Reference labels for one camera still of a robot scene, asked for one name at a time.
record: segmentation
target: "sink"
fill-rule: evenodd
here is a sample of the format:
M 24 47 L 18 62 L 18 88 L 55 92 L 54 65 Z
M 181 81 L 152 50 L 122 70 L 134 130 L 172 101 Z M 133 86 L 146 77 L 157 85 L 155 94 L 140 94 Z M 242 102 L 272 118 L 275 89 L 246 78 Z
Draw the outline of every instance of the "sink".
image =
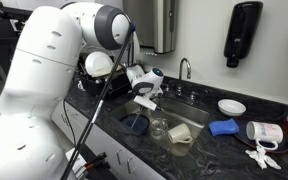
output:
M 141 115 L 146 116 L 150 121 L 156 118 L 166 119 L 169 129 L 172 129 L 179 124 L 185 123 L 191 131 L 193 140 L 189 144 L 172 144 L 167 135 L 161 139 L 155 139 L 149 132 L 143 135 L 144 138 L 148 138 L 150 141 L 158 144 L 176 156 L 186 155 L 204 128 L 204 125 L 209 122 L 210 114 L 201 109 L 169 98 L 156 98 L 154 102 L 160 106 L 161 110 L 152 111 L 144 108 L 141 112 Z M 112 110 L 109 113 L 109 116 L 121 120 L 126 115 L 138 113 L 139 111 L 140 106 L 131 100 L 124 105 Z

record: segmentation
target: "glass cup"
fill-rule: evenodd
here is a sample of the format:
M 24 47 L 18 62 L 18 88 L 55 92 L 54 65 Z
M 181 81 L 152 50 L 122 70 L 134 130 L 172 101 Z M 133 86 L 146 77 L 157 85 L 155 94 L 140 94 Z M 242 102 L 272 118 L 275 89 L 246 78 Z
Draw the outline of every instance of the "glass cup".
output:
M 151 121 L 150 134 L 154 139 L 162 139 L 168 132 L 166 119 L 155 118 Z

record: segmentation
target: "soap dispenser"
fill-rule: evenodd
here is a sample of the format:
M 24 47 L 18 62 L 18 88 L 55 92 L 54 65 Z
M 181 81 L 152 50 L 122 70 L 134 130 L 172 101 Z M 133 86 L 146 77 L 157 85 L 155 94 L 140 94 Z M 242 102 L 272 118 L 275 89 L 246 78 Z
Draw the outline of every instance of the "soap dispenser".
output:
M 248 55 L 262 9 L 263 3 L 257 1 L 242 2 L 234 6 L 224 48 L 227 67 L 237 67 L 239 60 Z

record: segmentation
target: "faucet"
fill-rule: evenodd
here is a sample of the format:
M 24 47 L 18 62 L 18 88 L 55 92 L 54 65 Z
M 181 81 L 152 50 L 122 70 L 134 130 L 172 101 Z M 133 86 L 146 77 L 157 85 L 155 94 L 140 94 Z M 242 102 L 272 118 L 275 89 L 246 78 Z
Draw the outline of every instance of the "faucet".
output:
M 180 63 L 180 74 L 179 74 L 179 83 L 178 83 L 178 87 L 177 87 L 177 94 L 181 95 L 182 94 L 182 86 L 181 86 L 181 81 L 182 81 L 182 68 L 183 68 L 183 63 L 186 62 L 186 66 L 187 66 L 187 79 L 191 79 L 191 64 L 190 62 L 186 59 L 183 58 L 181 60 Z

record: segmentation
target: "dark granite countertop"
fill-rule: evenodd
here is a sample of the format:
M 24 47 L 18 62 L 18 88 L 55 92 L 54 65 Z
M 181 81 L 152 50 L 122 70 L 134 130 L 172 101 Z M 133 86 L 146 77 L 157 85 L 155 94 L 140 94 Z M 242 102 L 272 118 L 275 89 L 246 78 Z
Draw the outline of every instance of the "dark granite countertop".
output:
M 165 78 L 163 83 L 174 89 L 178 82 Z M 229 119 L 217 108 L 217 102 L 224 98 L 242 102 L 247 107 L 245 117 L 256 118 L 259 121 L 279 123 L 288 113 L 288 106 L 284 104 L 189 82 L 182 83 L 186 88 L 182 97 L 170 93 L 171 91 L 165 92 L 163 96 L 203 109 L 211 114 L 212 120 Z M 192 90 L 198 93 L 194 102 L 189 98 L 183 98 L 185 91 Z M 116 119 L 108 118 L 107 115 L 114 108 L 133 98 L 134 95 L 125 94 L 114 100 L 105 101 L 96 124 L 166 179 L 288 179 L 288 152 L 268 154 L 282 167 L 281 170 L 271 167 L 262 170 L 257 162 L 245 153 L 245 150 L 254 149 L 233 135 L 213 137 L 208 126 L 202 130 L 187 155 L 182 157 L 167 152 L 142 136 L 130 135 L 128 127 Z M 96 97 L 77 87 L 73 87 L 66 98 L 69 104 L 89 119 L 95 109 L 96 100 Z

